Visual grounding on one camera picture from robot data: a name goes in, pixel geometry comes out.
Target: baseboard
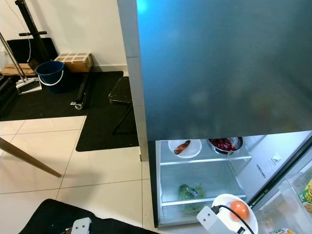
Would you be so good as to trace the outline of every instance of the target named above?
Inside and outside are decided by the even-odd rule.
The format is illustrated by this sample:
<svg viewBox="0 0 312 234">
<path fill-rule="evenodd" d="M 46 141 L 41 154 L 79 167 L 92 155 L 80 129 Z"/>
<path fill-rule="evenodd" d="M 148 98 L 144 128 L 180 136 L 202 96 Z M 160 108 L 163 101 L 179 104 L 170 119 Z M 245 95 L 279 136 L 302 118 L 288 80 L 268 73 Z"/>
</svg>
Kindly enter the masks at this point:
<svg viewBox="0 0 312 234">
<path fill-rule="evenodd" d="M 98 65 L 94 66 L 91 72 L 128 72 L 128 66 L 126 64 L 112 64 L 112 65 Z"/>
</svg>

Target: blue bucket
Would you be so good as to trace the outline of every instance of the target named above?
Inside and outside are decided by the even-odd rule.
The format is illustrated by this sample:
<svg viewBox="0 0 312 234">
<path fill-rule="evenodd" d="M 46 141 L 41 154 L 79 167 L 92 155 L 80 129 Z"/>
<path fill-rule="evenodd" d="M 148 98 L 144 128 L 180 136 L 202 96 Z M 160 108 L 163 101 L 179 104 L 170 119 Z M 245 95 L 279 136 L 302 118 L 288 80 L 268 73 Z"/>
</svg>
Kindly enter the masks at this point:
<svg viewBox="0 0 312 234">
<path fill-rule="evenodd" d="M 35 69 L 35 73 L 40 82 L 48 86 L 51 92 L 59 94 L 67 91 L 68 82 L 65 79 L 64 63 L 60 61 L 45 62 Z"/>
</svg>

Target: orange tomato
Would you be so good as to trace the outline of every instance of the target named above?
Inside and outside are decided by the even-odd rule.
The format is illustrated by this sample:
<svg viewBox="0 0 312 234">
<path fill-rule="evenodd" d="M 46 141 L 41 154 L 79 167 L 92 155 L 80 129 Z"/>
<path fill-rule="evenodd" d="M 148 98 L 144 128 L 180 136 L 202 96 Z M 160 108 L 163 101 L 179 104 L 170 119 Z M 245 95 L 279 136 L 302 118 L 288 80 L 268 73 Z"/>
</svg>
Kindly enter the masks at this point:
<svg viewBox="0 0 312 234">
<path fill-rule="evenodd" d="M 249 218 L 249 210 L 248 207 L 244 204 L 244 202 L 241 201 L 234 201 L 231 203 L 231 209 L 234 210 L 242 219 L 246 220 Z M 240 219 L 234 215 L 234 213 L 231 213 L 232 219 L 235 221 L 240 221 Z"/>
</svg>

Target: white tile floor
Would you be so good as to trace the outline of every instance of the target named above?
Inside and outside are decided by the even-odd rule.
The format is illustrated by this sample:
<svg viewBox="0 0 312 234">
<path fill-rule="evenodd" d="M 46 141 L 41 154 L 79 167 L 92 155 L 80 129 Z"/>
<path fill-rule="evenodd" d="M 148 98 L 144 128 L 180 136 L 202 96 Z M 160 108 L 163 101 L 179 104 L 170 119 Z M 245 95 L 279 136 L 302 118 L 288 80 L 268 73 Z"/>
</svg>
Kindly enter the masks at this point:
<svg viewBox="0 0 312 234">
<path fill-rule="evenodd" d="M 149 165 L 140 162 L 139 148 L 77 152 L 84 121 L 81 116 L 0 122 L 3 139 L 64 175 L 57 178 L 0 151 L 0 233 L 19 233 L 48 198 L 159 233 L 205 233 L 198 226 L 156 230 Z"/>
</svg>

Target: white bowl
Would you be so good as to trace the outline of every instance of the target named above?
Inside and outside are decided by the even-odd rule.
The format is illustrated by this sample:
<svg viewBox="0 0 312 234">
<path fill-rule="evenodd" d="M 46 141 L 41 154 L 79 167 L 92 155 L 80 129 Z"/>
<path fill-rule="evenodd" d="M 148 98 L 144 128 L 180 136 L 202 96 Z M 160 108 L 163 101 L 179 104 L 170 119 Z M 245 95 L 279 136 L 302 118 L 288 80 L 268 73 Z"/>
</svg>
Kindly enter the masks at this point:
<svg viewBox="0 0 312 234">
<path fill-rule="evenodd" d="M 183 144 L 185 141 L 187 140 L 168 140 L 169 149 L 174 155 L 176 155 L 174 153 L 175 148 L 179 146 L 180 144 Z M 181 157 L 181 158 L 191 158 L 191 157 L 195 157 L 196 155 L 200 153 L 201 147 L 202 147 L 201 141 L 199 139 L 190 140 L 190 141 L 191 142 L 189 146 L 176 156 Z"/>
<path fill-rule="evenodd" d="M 240 199 L 237 196 L 231 195 L 231 194 L 221 194 L 217 196 L 212 206 L 218 206 L 218 205 L 225 205 L 227 207 L 231 206 L 231 203 L 233 201 L 241 201 L 244 202 L 242 199 Z M 249 218 L 245 220 L 245 222 L 249 225 L 249 227 L 252 229 L 254 234 L 258 234 L 258 223 L 257 219 L 251 210 L 251 208 L 244 202 L 244 204 L 248 207 L 249 210 Z M 220 209 L 220 212 L 217 214 L 218 218 L 232 231 L 237 232 L 240 227 L 243 227 L 245 229 L 244 234 L 251 234 L 251 232 L 247 229 L 247 227 L 243 224 L 242 221 L 234 221 L 231 218 L 231 211 L 227 210 L 226 208 L 222 207 Z"/>
</svg>

